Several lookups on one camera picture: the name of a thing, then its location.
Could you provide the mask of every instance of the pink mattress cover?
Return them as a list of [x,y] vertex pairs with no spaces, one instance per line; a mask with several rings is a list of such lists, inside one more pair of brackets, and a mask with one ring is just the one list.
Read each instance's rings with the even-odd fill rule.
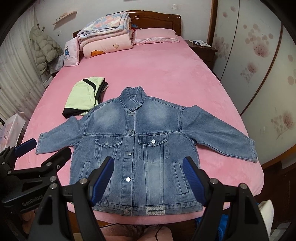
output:
[[[92,76],[105,77],[109,83],[103,101],[118,97],[126,86],[142,86],[149,96],[182,106],[198,105],[247,135],[240,115],[219,80],[187,43],[178,38],[180,43],[135,45],[129,50],[82,58],[78,66],[63,67],[38,103],[23,142],[30,138],[38,140],[40,133],[65,122],[62,111],[72,87],[77,81]],[[197,149],[201,168],[209,177],[227,185],[237,186],[244,182],[253,195],[261,192],[264,175],[259,162],[254,164],[226,157],[204,146],[197,146]],[[16,169],[38,167],[51,155],[36,155],[33,150],[17,160]],[[68,161],[58,172],[62,185],[69,184],[70,163]],[[68,209],[74,212],[70,203]],[[99,211],[94,213],[98,220],[109,223],[162,224],[197,218],[202,216],[203,211],[136,217]]]

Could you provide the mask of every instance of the wall shelf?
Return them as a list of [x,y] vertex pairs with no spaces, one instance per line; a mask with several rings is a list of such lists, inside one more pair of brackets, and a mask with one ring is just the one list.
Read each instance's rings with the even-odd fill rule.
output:
[[55,24],[59,23],[64,18],[69,17],[70,15],[75,14],[75,13],[77,13],[77,11],[73,11],[73,12],[68,13],[67,15],[65,15],[64,17],[60,18],[58,21],[56,21],[55,23],[53,23],[52,25],[55,25]]

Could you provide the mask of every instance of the white curtain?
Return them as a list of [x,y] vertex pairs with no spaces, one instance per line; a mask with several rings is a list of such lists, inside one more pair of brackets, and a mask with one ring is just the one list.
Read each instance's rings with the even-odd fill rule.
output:
[[25,129],[45,91],[29,37],[34,22],[32,6],[19,17],[0,46],[0,117],[5,121],[24,112]]

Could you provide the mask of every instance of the person's hand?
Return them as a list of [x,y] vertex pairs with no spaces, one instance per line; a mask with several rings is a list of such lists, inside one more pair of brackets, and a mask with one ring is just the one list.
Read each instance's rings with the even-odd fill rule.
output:
[[29,211],[27,213],[23,213],[21,215],[21,218],[23,219],[22,228],[26,234],[29,234],[30,229],[31,229],[31,225],[32,225],[34,218],[35,218],[34,210]]

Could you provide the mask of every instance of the nightstand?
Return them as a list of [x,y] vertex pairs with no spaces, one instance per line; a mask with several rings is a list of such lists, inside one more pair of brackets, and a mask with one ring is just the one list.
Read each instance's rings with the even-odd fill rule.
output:
[[202,61],[209,67],[210,70],[214,66],[215,53],[218,51],[213,47],[203,47],[185,40],[188,46],[201,58]]

